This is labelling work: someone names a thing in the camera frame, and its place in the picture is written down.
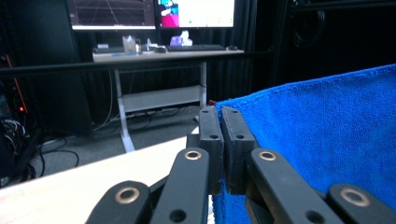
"white desk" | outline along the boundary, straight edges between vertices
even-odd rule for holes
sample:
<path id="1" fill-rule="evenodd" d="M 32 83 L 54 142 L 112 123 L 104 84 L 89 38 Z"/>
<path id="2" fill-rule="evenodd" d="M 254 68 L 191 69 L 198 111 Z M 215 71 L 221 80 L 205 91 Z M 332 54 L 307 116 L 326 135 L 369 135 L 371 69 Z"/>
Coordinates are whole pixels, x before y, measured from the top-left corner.
<path id="1" fill-rule="evenodd" d="M 169 175 L 186 137 L 0 189 L 0 223 L 85 223 L 108 189 Z"/>
<path id="2" fill-rule="evenodd" d="M 151 51 L 144 52 L 140 55 L 126 55 L 125 53 L 93 54 L 93 61 L 95 63 L 111 63 L 152 60 L 155 63 L 165 59 L 220 56 L 243 52 L 244 51 L 242 50 L 214 50 L 166 53 L 155 53 Z M 199 85 L 163 91 L 147 91 L 127 95 L 123 95 L 121 91 L 120 73 L 122 73 L 122 71 L 120 71 L 119 69 L 115 69 L 114 76 L 116 80 L 117 97 L 120 110 L 121 138 L 126 152 L 134 151 L 134 144 L 132 142 L 131 135 L 129 135 L 128 132 L 125 113 L 168 105 L 180 105 L 197 101 L 200 102 L 201 108 L 206 106 L 206 62 L 199 63 L 199 66 L 201 68 L 201 82 Z"/>

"cup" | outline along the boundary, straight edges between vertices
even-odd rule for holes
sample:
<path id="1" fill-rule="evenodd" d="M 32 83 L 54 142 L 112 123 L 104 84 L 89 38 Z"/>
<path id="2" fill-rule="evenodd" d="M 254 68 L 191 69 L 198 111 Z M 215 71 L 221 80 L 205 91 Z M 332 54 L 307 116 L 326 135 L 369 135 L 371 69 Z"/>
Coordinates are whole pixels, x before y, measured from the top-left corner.
<path id="1" fill-rule="evenodd" d="M 136 43 L 134 38 L 130 35 L 122 37 L 122 44 L 124 46 L 125 53 L 136 53 Z"/>
<path id="2" fill-rule="evenodd" d="M 135 53 L 138 53 L 138 54 L 142 54 L 143 53 L 140 39 L 135 39 L 134 40 L 134 49 L 135 49 Z"/>

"blue cloth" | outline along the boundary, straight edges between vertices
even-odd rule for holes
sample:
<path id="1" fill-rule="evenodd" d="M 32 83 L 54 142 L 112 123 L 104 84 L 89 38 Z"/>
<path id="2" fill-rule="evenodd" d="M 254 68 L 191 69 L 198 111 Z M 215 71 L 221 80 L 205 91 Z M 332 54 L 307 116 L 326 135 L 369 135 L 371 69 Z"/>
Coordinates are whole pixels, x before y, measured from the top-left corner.
<path id="1" fill-rule="evenodd" d="M 224 105 L 312 188 L 353 184 L 396 210 L 396 64 L 274 87 L 217 110 Z M 249 223 L 244 200 L 223 189 L 213 198 L 216 223 Z"/>

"floor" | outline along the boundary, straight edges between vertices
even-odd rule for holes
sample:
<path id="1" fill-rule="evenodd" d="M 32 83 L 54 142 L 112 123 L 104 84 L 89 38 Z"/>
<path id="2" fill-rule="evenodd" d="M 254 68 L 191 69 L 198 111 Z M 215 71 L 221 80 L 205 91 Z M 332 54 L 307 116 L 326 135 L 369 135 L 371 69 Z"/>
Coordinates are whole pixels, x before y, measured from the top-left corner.
<path id="1" fill-rule="evenodd" d="M 135 149 L 141 150 L 192 133 L 198 127 L 196 116 L 199 110 L 199 106 L 190 105 L 131 115 L 128 127 Z M 120 121 L 113 119 L 95 130 L 92 137 L 66 136 L 50 140 L 43 143 L 41 152 L 42 155 L 37 153 L 30 161 L 36 178 L 121 155 L 125 150 L 120 139 Z M 18 183 L 19 179 L 15 179 L 9 185 Z M 210 197 L 207 223 L 215 223 Z"/>

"computer monitor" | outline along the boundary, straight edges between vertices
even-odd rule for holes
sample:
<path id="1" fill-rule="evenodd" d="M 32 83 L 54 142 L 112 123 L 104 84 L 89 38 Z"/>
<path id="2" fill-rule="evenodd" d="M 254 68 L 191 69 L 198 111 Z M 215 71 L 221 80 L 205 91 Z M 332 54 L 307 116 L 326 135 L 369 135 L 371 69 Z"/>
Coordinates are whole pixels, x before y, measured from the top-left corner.
<path id="1" fill-rule="evenodd" d="M 160 28 L 233 27 L 235 0 L 157 0 Z"/>
<path id="2" fill-rule="evenodd" d="M 73 30 L 154 30 L 153 0 L 67 0 Z"/>

